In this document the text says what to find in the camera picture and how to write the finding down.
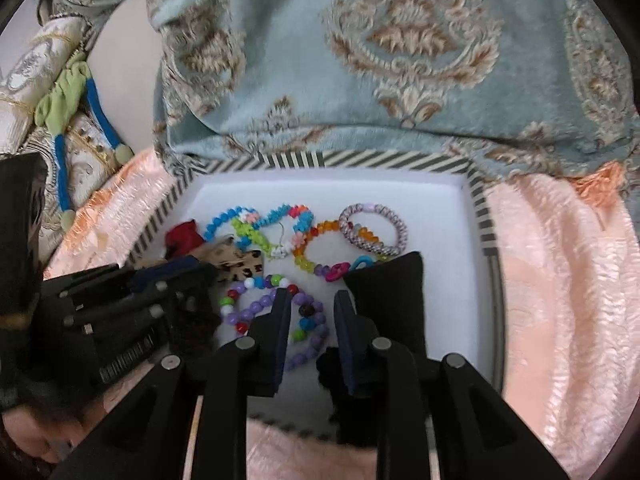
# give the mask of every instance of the green fabric strap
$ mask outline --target green fabric strap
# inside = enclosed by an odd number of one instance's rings
[[[52,137],[63,134],[71,117],[78,111],[86,80],[91,77],[84,52],[74,54],[66,63],[51,92],[45,95],[34,115],[37,126],[44,126]]]

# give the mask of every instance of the white tray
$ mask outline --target white tray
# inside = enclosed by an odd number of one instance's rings
[[[407,224],[407,251],[422,253],[429,357],[461,353],[501,390],[504,305],[500,267],[482,181],[466,159],[374,151],[287,153],[217,161],[206,170],[212,174],[193,179],[190,173],[178,179],[150,219],[130,261],[162,257],[164,233],[172,226],[193,218],[202,232],[212,217],[235,206],[253,207],[266,214],[282,203],[304,204],[316,221],[323,221],[337,219],[352,203],[382,203]],[[394,240],[393,229],[384,219],[370,214],[354,218],[381,239]],[[283,224],[285,236],[290,237],[292,221]],[[279,225],[263,230],[272,242],[280,239],[282,231]],[[226,225],[216,235],[231,232]],[[310,260],[329,265],[353,261],[360,254],[340,233],[317,238],[306,251]],[[329,284],[307,274],[295,266],[292,257],[265,259],[264,272],[287,276],[324,302],[332,329],[329,345],[335,345],[332,306],[334,294],[345,288],[342,280]],[[259,297],[257,291],[249,295],[241,300],[242,305]],[[291,318],[293,328],[298,313],[293,312]],[[216,334],[220,342],[232,335],[230,328],[221,328]],[[249,402],[251,416],[325,438],[334,436],[327,421],[331,412],[331,399],[318,385],[316,368],[310,364],[285,373],[274,399]]]

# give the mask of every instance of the beaded bracelet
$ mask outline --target beaded bracelet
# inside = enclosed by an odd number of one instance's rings
[[[234,308],[236,301],[238,301],[242,294],[252,288],[258,288],[261,290],[270,288],[272,290],[269,294],[265,294],[261,297],[260,300],[253,301],[249,308],[236,312]],[[287,278],[284,278],[279,274],[269,274],[265,278],[259,276],[256,278],[247,278],[244,282],[234,283],[226,292],[226,296],[219,302],[220,314],[223,316],[225,323],[236,327],[238,335],[244,335],[249,330],[249,323],[255,318],[255,316],[260,314],[265,308],[273,305],[278,288],[286,288],[289,291],[294,298],[292,302],[293,304],[308,303],[314,310],[314,326],[311,327],[310,323],[308,323],[308,330],[305,332],[305,336],[297,340],[302,341],[306,339],[307,332],[311,332],[314,328],[316,330],[310,338],[310,347],[304,352],[295,354],[288,360],[289,365],[286,365],[286,369],[293,370],[296,366],[300,366],[308,360],[318,357],[318,353],[324,344],[324,340],[329,335],[329,328],[326,326],[326,317],[324,314],[319,316],[319,314],[324,310],[324,306],[320,301],[316,301],[312,296],[305,294],[304,291],[296,285],[293,285]]]
[[[329,327],[326,325],[322,301],[315,300],[295,285],[289,285],[287,289],[293,294],[292,303],[300,306],[298,313],[301,317],[298,322],[300,328],[291,332],[289,341],[295,344],[309,339],[309,347],[305,351],[297,352],[285,361],[284,369],[288,371],[318,357],[329,335]]]
[[[298,222],[293,226],[294,235],[290,241],[274,245],[268,241],[266,236],[258,233],[260,228],[275,224],[287,215],[291,218],[298,218]],[[253,242],[260,245],[262,250],[271,258],[285,258],[293,249],[299,247],[305,241],[313,219],[313,213],[309,211],[308,207],[304,205],[291,207],[289,204],[283,204],[279,208],[273,209],[263,218],[259,218],[254,222],[244,222],[245,226],[241,226],[240,222],[232,222],[232,225],[236,229],[236,234],[240,237],[239,242],[241,244],[245,244],[248,247]]]
[[[238,206],[233,209],[229,209],[224,213],[220,213],[220,215],[215,216],[211,219],[211,223],[207,225],[207,229],[202,236],[206,242],[210,242],[213,238],[216,237],[216,230],[222,225],[230,220],[234,220],[240,218],[242,222],[251,222],[260,219],[260,215],[256,212],[255,209],[251,209],[248,207]]]
[[[396,228],[398,233],[398,244],[394,246],[388,246],[380,241],[374,241],[366,239],[359,231],[354,229],[354,226],[349,223],[349,218],[360,212],[365,213],[377,213],[384,218],[388,219]],[[369,253],[382,254],[383,256],[398,256],[402,254],[406,249],[407,242],[407,227],[400,217],[388,207],[382,204],[353,204],[348,206],[338,218],[338,224],[340,225],[340,232],[356,247],[359,247]]]
[[[321,264],[316,264],[308,260],[305,256],[306,246],[309,244],[311,240],[316,238],[317,236],[324,234],[330,231],[338,231],[338,221],[326,221],[321,222],[315,227],[312,227],[309,230],[308,235],[306,236],[306,241],[300,245],[300,247],[296,248],[293,251],[293,255],[295,256],[294,262],[300,269],[305,270],[308,273],[313,273],[316,276],[322,276],[328,282],[336,282],[341,277],[343,277],[350,270],[354,270],[358,268],[361,264],[365,264],[367,267],[373,265],[373,259],[369,256],[361,256],[359,257],[354,264],[349,264],[348,262],[343,262],[340,264],[335,264],[333,267],[324,266]],[[378,238],[369,231],[366,227],[359,227],[359,230],[363,233],[363,235],[367,236],[371,240],[378,240]]]

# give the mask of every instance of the blue beaded bracelet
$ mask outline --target blue beaded bracelet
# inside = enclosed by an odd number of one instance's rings
[[[293,249],[304,243],[306,234],[311,229],[311,224],[314,221],[313,213],[304,205],[292,207],[289,204],[282,204],[279,208],[273,209],[266,216],[251,224],[251,227],[257,231],[262,227],[279,222],[285,216],[298,219],[296,224],[293,226],[294,235],[291,237],[290,242],[284,242],[281,245],[272,244],[271,252],[269,254],[271,258],[284,258]]]
[[[240,216],[242,213],[255,213],[255,209],[251,209],[249,207],[242,207],[242,206],[238,206],[236,208],[233,209],[229,209],[228,211],[224,212],[224,213],[220,213],[220,215],[213,217],[211,219],[211,223],[209,225],[207,225],[207,229],[204,232],[204,234],[202,235],[202,237],[204,238],[204,240],[206,242],[210,242],[213,240],[213,238],[216,237],[216,230],[222,225],[225,224],[229,221],[231,221],[233,218]],[[248,240],[248,244],[246,245],[247,247],[251,244],[251,241]],[[243,242],[243,240],[239,240],[236,244],[240,247],[240,244]]]

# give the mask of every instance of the red bead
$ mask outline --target red bead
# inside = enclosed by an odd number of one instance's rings
[[[249,330],[249,325],[247,323],[244,322],[240,322],[240,323],[236,323],[236,332],[238,332],[239,334],[246,334],[247,331]]]

